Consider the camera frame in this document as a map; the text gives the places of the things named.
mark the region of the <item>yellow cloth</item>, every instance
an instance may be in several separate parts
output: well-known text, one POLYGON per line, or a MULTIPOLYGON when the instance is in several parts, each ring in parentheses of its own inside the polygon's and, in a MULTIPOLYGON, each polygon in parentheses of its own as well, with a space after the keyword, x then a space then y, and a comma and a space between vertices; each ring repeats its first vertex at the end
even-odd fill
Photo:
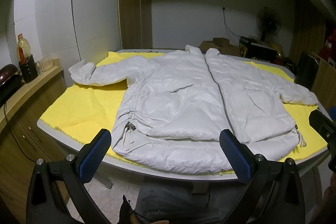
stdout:
MULTIPOLYGON (((134 55, 150 58, 163 55, 163 53, 109 52, 108 57, 98 63, 97 66, 116 63, 134 55)), ((260 65, 254 62, 248 63, 293 81, 279 68, 260 65)), ((82 144, 89 143, 101 128, 108 130, 113 128, 117 110, 126 89, 126 81, 101 87, 74 84, 72 87, 67 88, 47 111, 43 113, 41 120, 51 128, 62 131, 82 144)), ((287 157, 291 157, 294 160, 305 159, 327 145, 323 138, 309 125, 309 114, 317 108, 316 106, 285 104, 285 108, 295 119, 298 129, 307 143, 306 147, 300 148, 297 146, 287 157)), ((139 165, 121 157, 112 151, 111 148, 107 154, 119 160, 139 165)))

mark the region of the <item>silver screw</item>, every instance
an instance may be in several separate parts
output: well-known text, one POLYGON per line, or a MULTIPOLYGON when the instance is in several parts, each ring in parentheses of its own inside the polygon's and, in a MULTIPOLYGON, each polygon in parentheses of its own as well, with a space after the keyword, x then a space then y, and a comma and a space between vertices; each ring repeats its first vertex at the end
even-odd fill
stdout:
POLYGON ((67 156, 67 161, 72 161, 74 158, 75 158, 75 155, 74 155, 74 154, 69 154, 69 155, 67 156))
POLYGON ((262 154, 256 154, 255 158, 257 161, 263 161, 265 159, 265 157, 262 154))
POLYGON ((37 163, 37 165, 41 165, 41 164, 43 163, 43 159, 38 159, 38 160, 36 161, 36 163, 37 163))
POLYGON ((295 164, 295 161, 292 158, 287 158, 286 161, 291 165, 295 164))

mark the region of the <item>white puffer jacket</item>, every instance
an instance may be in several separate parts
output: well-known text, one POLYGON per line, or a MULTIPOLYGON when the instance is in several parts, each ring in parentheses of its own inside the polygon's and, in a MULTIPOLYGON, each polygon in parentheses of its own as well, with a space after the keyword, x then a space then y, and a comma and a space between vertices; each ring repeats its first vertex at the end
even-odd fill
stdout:
POLYGON ((302 139, 283 102, 315 105, 308 89, 209 49, 134 56, 69 69, 82 85, 127 79, 112 129, 112 149, 148 167, 184 174, 231 169, 219 145, 230 129, 253 153, 279 160, 302 139))

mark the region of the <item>jacket sleeve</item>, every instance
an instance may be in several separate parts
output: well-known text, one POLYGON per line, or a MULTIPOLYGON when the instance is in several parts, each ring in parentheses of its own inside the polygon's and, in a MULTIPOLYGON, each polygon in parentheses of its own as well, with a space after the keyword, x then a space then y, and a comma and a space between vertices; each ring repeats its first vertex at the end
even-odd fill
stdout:
POLYGON ((141 75, 152 70, 152 65, 143 56, 132 56, 117 63, 96 67, 85 60, 69 68, 71 78, 81 85, 103 86, 127 79, 127 84, 135 83, 141 75))
POLYGON ((279 75, 275 75, 269 71, 258 70, 262 84, 272 88, 274 92, 279 94, 281 101, 284 103, 298 105, 317 105, 318 99, 313 92, 310 92, 304 86, 290 82, 279 75))

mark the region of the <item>dark pants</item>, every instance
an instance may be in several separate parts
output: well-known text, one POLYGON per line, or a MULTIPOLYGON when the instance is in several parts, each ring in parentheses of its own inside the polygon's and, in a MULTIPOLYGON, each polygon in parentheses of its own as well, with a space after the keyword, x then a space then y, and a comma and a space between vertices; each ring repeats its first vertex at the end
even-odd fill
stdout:
POLYGON ((192 194, 190 182, 147 178, 141 185, 135 211, 151 221, 218 223, 235 205, 245 184, 210 183, 206 194, 192 194))

